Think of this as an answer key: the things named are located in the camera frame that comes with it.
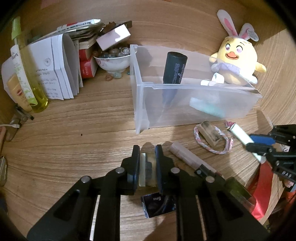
charging cable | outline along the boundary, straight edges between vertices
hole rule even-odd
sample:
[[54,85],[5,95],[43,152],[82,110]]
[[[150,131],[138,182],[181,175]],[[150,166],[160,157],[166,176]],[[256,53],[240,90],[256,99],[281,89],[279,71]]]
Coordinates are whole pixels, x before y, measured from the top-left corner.
[[10,127],[13,127],[13,128],[20,128],[20,125],[19,124],[12,124],[12,125],[0,125],[0,126],[10,126]]

pink and white cord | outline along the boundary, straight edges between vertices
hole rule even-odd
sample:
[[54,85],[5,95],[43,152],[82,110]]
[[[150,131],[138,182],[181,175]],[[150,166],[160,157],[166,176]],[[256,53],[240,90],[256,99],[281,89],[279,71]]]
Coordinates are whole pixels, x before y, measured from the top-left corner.
[[231,148],[232,148],[232,145],[233,145],[233,139],[232,138],[228,138],[222,131],[220,131],[220,129],[218,127],[215,126],[215,130],[218,131],[218,133],[225,139],[226,141],[226,144],[225,144],[225,148],[223,151],[216,151],[214,149],[212,149],[211,147],[209,147],[208,145],[206,145],[205,143],[203,143],[198,135],[198,129],[197,129],[197,126],[196,125],[193,129],[193,134],[194,134],[194,137],[195,137],[195,140],[197,141],[197,143],[199,145],[201,145],[204,149],[214,153],[214,154],[226,154],[228,152],[230,152]]

metal screw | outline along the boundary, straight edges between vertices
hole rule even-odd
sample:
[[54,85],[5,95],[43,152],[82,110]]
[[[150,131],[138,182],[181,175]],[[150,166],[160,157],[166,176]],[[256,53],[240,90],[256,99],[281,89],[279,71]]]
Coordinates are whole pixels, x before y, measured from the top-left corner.
[[123,167],[118,167],[118,168],[115,169],[115,171],[116,171],[118,174],[120,174],[120,173],[123,173],[125,170],[124,170]]
[[215,178],[213,178],[212,176],[207,176],[205,178],[205,180],[208,182],[208,183],[213,183],[215,181]]
[[81,178],[81,181],[82,181],[83,183],[88,183],[90,180],[91,180],[91,178],[90,178],[89,176],[83,176],[83,177]]
[[21,120],[22,120],[23,122],[26,122],[26,121],[28,120],[28,117],[27,117],[27,116],[22,116],[22,117],[21,117]]
[[171,170],[170,170],[173,174],[177,174],[180,172],[180,169],[177,168],[177,167],[173,167]]

red box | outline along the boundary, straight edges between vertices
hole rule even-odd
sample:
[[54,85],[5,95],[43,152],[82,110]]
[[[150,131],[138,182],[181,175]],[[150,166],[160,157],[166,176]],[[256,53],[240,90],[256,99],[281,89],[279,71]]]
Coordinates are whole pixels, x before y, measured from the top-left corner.
[[87,61],[92,56],[92,52],[96,49],[96,44],[92,45],[88,49],[79,50],[79,61]]
[[89,60],[80,62],[80,71],[82,79],[92,78],[96,74],[98,64],[92,56]]

white bowl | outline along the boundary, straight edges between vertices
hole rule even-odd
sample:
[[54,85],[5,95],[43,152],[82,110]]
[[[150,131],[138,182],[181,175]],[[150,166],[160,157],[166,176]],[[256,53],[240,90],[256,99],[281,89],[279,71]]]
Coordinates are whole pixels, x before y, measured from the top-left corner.
[[109,74],[123,72],[130,64],[130,55],[117,58],[96,58],[98,65]]

